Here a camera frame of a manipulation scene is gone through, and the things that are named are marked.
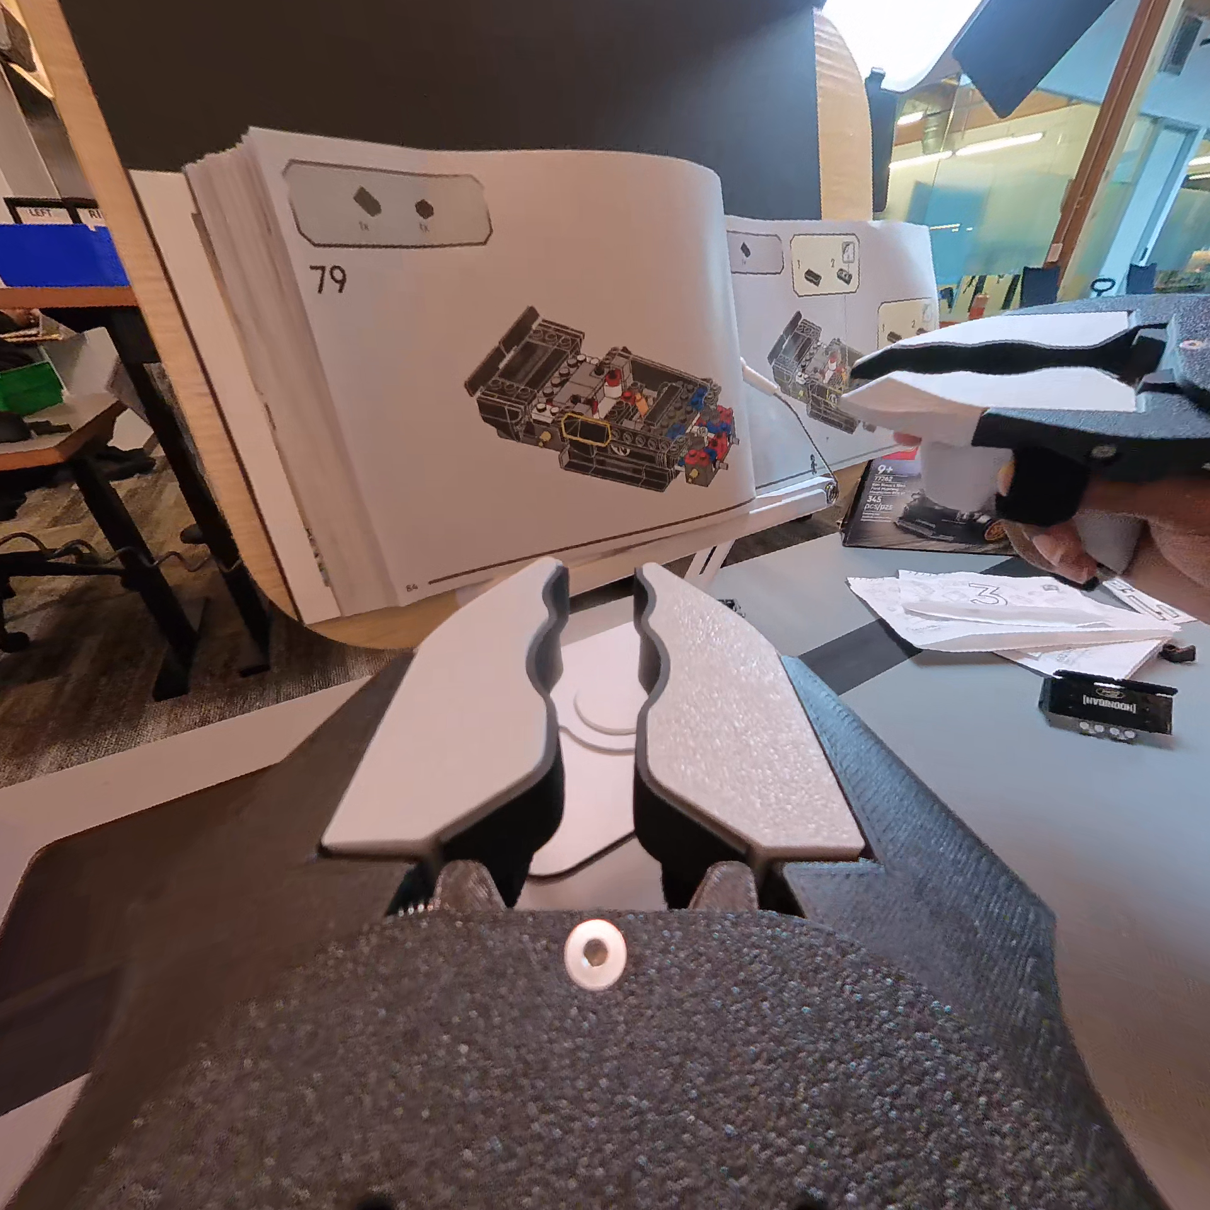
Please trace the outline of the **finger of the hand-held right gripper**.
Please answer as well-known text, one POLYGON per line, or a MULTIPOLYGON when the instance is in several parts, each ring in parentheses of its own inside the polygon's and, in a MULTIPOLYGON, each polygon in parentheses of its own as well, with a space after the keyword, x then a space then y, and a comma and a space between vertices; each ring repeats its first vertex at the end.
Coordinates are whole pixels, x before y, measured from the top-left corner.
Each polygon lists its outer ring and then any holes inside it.
POLYGON ((1013 313, 892 344, 856 362, 852 380, 1091 369, 1138 382, 1159 369, 1169 342, 1166 323, 1138 323, 1134 313, 1013 313))
POLYGON ((848 416, 928 443, 970 446, 983 414, 1136 414, 1133 387, 1091 368, 1030 374, 896 372, 856 384, 842 397, 848 416))

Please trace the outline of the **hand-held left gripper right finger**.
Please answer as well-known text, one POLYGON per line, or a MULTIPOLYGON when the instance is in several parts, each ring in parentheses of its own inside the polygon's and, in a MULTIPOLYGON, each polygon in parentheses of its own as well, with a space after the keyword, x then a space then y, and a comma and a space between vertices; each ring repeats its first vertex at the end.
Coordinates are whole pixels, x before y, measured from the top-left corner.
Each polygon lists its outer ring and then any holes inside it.
POLYGON ((663 866, 855 861, 866 840, 777 649, 662 565, 636 574, 634 828, 663 866))

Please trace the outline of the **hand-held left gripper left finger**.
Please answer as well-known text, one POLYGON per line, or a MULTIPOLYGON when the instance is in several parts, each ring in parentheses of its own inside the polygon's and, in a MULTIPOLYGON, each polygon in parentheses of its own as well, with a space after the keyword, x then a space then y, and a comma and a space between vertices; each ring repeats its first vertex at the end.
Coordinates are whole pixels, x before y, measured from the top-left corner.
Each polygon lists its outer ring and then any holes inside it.
POLYGON ((555 773, 569 573, 541 558, 414 652, 322 839, 326 853, 437 861, 555 773))

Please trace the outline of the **lego instruction booklet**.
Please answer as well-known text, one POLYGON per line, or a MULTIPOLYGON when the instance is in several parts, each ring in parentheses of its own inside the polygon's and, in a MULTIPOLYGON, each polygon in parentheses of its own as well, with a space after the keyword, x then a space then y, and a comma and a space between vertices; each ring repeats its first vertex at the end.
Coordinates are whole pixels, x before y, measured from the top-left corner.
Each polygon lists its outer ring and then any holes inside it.
POLYGON ((888 447, 853 367, 940 322, 928 230, 672 158, 253 129, 185 178, 339 616, 754 521, 888 447))

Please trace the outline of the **lego set box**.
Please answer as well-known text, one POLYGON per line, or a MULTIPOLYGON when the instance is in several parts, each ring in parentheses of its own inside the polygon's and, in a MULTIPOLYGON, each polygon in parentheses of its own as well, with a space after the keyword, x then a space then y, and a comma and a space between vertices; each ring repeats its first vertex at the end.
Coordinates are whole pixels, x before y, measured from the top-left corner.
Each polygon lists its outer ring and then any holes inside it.
POLYGON ((960 512, 924 490, 914 449, 872 460, 842 525, 848 549, 1006 555, 1005 525, 986 511, 960 512))

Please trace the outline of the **black stickered lego panel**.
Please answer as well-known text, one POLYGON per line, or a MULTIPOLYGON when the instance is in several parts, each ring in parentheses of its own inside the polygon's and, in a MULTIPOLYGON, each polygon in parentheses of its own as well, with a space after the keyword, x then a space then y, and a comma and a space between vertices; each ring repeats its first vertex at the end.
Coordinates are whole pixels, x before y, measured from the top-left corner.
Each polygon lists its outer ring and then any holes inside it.
POLYGON ((1045 676, 1039 712, 1056 730, 1121 745, 1172 747, 1177 691, 1061 670, 1045 676))

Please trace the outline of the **person's right hand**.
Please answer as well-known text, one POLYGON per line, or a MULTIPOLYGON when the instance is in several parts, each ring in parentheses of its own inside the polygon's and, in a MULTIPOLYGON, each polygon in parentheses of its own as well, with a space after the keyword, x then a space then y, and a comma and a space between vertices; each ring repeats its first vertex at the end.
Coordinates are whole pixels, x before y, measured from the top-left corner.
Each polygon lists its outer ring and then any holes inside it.
MULTIPOLYGON (((1124 571, 1140 591, 1209 622, 1209 473, 1151 483, 1094 479, 1084 493, 1081 518, 1123 516, 1141 522, 1140 541, 1124 571)), ((1100 564, 1079 535, 1077 521, 1052 528, 1005 524, 1013 549, 1030 565, 1085 586, 1100 578, 1100 564)))

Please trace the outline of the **white book stand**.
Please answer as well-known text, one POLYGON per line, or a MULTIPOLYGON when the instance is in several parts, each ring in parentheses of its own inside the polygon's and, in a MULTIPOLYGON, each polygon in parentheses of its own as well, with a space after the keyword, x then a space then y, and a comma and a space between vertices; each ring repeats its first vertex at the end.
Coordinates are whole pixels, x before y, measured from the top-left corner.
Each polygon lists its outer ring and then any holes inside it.
POLYGON ((644 564, 686 561, 683 578, 702 590, 742 539, 800 521, 833 505, 837 480, 822 449, 771 374, 741 367, 750 424, 755 498, 747 515, 626 549, 572 573, 587 586, 578 614, 561 640, 565 670, 555 709, 565 768, 565 812, 555 836, 536 853, 529 878, 554 884, 572 876, 633 835, 633 767, 646 701, 639 678, 640 639, 624 607, 631 590, 620 580, 644 564))

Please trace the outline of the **white numbered paper bag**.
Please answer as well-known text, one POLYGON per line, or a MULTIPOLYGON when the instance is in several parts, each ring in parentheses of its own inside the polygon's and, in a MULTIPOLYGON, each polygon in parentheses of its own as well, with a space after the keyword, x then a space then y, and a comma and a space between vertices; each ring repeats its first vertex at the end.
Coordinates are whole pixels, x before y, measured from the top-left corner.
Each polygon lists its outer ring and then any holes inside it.
POLYGON ((1094 600, 1048 578, 980 573, 849 578, 848 586, 901 639, 944 653, 1167 643, 1179 626, 1094 600))

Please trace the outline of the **black lighting flag panel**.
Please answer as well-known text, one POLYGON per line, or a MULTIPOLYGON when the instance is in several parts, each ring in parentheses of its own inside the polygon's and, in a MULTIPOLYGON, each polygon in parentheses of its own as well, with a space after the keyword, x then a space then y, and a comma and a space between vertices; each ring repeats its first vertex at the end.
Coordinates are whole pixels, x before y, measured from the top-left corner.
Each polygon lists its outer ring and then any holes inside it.
POLYGON ((986 2, 950 47, 992 113, 1010 117, 1111 2, 986 2))

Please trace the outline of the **green plastic bin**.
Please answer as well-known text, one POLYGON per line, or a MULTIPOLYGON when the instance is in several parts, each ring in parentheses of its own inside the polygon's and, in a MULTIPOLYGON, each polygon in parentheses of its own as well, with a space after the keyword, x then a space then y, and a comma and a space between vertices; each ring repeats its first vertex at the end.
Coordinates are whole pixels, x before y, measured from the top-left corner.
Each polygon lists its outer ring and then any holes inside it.
POLYGON ((48 361, 0 372, 2 413, 21 418, 44 414, 65 401, 65 385, 48 361))

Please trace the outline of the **wooden top background desk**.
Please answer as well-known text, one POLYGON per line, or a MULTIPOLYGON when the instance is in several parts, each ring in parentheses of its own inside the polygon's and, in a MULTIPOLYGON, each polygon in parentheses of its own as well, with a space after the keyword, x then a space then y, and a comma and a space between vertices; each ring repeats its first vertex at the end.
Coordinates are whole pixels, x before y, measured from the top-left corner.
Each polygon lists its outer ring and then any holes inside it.
MULTIPOLYGON (((132 378, 146 423, 153 430, 176 477, 182 496, 198 525, 202 544, 214 557, 222 583, 232 598, 247 632, 243 676, 257 676, 271 666, 271 619, 264 597, 254 586, 231 528, 217 498, 202 475, 185 423, 176 407, 160 391, 149 367, 160 355, 142 316, 130 287, 5 287, 3 309, 90 313, 96 326, 110 333, 116 355, 132 378)), ((204 607, 185 607, 152 555, 140 528, 113 485, 97 466, 96 450, 113 436, 117 405, 87 421, 65 440, 44 450, 28 453, 13 450, 3 456, 3 470, 18 472, 38 466, 64 466, 71 472, 85 506, 101 535, 110 544, 119 568, 100 565, 62 565, 48 555, 3 555, 3 596, 11 594, 11 580, 21 575, 48 577, 110 577, 142 598, 156 629, 166 643, 166 653, 156 679, 153 696, 163 702, 183 696, 191 689, 194 660, 201 643, 204 607)))

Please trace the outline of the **blue storage bin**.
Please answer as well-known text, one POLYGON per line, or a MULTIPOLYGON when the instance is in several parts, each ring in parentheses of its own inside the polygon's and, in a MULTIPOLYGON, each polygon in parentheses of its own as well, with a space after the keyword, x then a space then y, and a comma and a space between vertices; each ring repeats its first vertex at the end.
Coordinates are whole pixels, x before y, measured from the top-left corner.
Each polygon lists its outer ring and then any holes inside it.
POLYGON ((11 289, 130 286, 111 233, 78 224, 3 224, 2 282, 11 289))

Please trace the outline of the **black backdrop board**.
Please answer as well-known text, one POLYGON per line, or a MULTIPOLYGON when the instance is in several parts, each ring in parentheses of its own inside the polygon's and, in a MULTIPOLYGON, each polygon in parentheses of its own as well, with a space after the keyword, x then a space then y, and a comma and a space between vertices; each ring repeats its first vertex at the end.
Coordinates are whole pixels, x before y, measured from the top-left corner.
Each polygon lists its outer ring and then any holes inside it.
POLYGON ((67 2, 127 169, 251 127, 680 158, 734 218, 820 220, 814 4, 67 2))

